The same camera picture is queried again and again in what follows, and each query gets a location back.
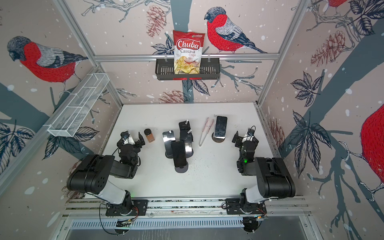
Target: white table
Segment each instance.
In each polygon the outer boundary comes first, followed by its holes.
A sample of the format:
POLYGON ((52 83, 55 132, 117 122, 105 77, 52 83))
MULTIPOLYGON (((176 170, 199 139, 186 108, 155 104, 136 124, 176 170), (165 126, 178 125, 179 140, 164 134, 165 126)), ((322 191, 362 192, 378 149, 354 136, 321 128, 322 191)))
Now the white table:
MULTIPOLYGON (((247 129, 256 126, 255 136, 259 144, 255 156, 273 157, 262 125, 253 103, 195 103, 195 104, 145 104, 124 105, 116 125, 107 142, 103 155, 110 155, 117 148, 120 133, 129 130, 133 139, 138 140, 138 132, 146 144, 139 152, 141 166, 133 179, 109 176, 118 187, 131 192, 132 197, 186 197, 186 196, 228 196, 238 195, 242 189, 256 184, 256 176, 242 176, 236 167, 239 148, 232 143, 236 131, 244 136, 247 129), (215 143, 210 129, 202 147, 199 139, 207 117, 226 116, 226 139, 215 143), (173 159, 165 157, 162 133, 173 130, 178 141, 178 123, 190 121, 194 142, 194 154, 187 158, 186 173, 177 173, 173 159), (150 128, 155 141, 148 143, 144 129, 150 128)), ((120 160, 117 152, 115 159, 120 160)))

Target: black basket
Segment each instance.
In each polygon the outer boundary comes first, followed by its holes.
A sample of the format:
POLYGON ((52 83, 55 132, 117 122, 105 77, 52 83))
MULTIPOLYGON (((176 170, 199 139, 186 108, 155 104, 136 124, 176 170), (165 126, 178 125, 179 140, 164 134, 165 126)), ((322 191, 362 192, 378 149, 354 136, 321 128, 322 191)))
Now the black basket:
POLYGON ((168 58, 168 62, 163 58, 156 60, 155 73, 158 80, 217 80, 220 77, 219 58, 202 58, 199 74, 175 74, 173 58, 168 58))

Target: cassava chip image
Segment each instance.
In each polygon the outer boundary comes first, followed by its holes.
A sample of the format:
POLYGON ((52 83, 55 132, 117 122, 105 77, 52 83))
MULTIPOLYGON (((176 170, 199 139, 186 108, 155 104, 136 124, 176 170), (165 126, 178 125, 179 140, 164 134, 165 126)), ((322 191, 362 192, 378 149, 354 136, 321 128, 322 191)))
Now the cassava chip image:
POLYGON ((175 74, 200 73, 204 35, 204 33, 173 31, 175 74))

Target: bird beak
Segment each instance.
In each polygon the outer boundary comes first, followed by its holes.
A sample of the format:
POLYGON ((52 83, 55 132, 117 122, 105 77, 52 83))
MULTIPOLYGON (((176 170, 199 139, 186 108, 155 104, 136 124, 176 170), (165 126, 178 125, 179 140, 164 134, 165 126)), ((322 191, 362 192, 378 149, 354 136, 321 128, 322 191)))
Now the bird beak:
POLYGON ((12 52, 11 52, 11 53, 9 53, 9 56, 12 58, 12 60, 13 60, 13 61, 15 61, 15 60, 16 60, 16 58, 15 58, 15 54, 14 54, 14 53, 12 53, 12 52))

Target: black jar lid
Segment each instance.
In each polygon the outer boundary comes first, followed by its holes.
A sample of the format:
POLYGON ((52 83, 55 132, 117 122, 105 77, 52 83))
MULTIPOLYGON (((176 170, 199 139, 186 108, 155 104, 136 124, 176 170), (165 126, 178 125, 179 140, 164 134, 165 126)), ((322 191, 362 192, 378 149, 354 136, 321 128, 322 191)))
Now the black jar lid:
POLYGON ((144 134, 147 136, 150 135, 151 133, 152 133, 152 131, 149 128, 144 130, 144 134))

